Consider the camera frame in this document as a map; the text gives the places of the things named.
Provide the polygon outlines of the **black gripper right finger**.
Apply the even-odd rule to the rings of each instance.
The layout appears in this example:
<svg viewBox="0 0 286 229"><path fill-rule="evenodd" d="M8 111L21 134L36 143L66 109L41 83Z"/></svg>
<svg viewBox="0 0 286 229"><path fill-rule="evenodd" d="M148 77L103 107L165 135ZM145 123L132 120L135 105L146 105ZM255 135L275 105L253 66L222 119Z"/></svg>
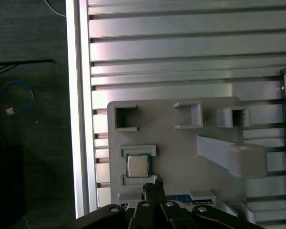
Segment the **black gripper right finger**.
<svg viewBox="0 0 286 229"><path fill-rule="evenodd" d="M157 199L172 229L259 229L260 226L208 205L198 205L191 211L165 197L163 181L157 179Z"/></svg>

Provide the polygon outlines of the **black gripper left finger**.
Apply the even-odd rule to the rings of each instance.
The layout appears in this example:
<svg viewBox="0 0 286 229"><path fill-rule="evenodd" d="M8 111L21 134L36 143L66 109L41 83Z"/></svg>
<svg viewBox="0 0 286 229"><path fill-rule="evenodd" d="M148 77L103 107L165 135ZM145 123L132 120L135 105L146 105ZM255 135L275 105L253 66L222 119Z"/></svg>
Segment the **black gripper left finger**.
<svg viewBox="0 0 286 229"><path fill-rule="evenodd" d="M135 207L125 209L109 204L73 222L75 229L152 229L156 212L158 183L143 186L144 200Z"/></svg>

